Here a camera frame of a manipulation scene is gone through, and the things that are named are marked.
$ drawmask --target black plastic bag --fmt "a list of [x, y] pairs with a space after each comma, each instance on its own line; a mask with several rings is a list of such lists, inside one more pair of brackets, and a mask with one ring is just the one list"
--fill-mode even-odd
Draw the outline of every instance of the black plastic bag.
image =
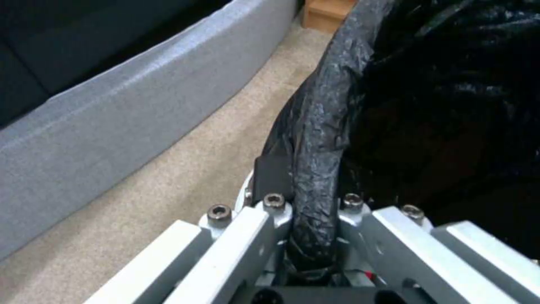
[[539, 54], [539, 0], [359, 1], [263, 150], [293, 164], [289, 274], [335, 272], [348, 192], [472, 220], [540, 257]]

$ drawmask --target wooden step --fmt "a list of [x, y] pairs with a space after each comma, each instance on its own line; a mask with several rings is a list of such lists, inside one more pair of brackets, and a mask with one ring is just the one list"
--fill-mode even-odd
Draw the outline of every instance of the wooden step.
[[313, 0], [308, 4], [308, 10], [343, 20], [355, 3], [354, 0]]
[[303, 26], [332, 34], [336, 32], [341, 23], [343, 23], [342, 19], [311, 11], [304, 15]]
[[355, 3], [356, 0], [306, 0], [303, 26], [333, 33]]

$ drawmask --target hex socket bolt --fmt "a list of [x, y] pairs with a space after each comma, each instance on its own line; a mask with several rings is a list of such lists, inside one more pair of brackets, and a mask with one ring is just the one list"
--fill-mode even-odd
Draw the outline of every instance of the hex socket bolt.
[[356, 193], [347, 193], [343, 197], [343, 208], [347, 211], [358, 213], [363, 205], [364, 200]]
[[206, 217], [212, 227], [224, 228], [232, 221], [232, 211], [227, 205], [217, 204], [208, 209]]
[[264, 211], [274, 214], [285, 210], [285, 198], [279, 193], [268, 193], [262, 199], [262, 207]]
[[424, 211], [414, 205], [403, 205], [403, 207], [401, 207], [401, 213], [405, 214], [405, 216], [420, 226], [422, 225], [422, 221], [425, 217]]

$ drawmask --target gray upholstered bed frame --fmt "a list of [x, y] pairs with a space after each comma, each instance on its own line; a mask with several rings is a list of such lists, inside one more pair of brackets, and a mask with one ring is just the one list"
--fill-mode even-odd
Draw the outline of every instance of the gray upholstered bed frame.
[[223, 105], [269, 58], [297, 6], [233, 0], [1, 130], [0, 260]]

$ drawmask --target carpet floor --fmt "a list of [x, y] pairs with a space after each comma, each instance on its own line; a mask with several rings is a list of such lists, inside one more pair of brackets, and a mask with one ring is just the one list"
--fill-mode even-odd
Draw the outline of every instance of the carpet floor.
[[331, 35], [296, 21], [229, 102], [123, 182], [0, 263], [0, 303], [81, 303], [176, 219], [232, 206], [287, 99]]

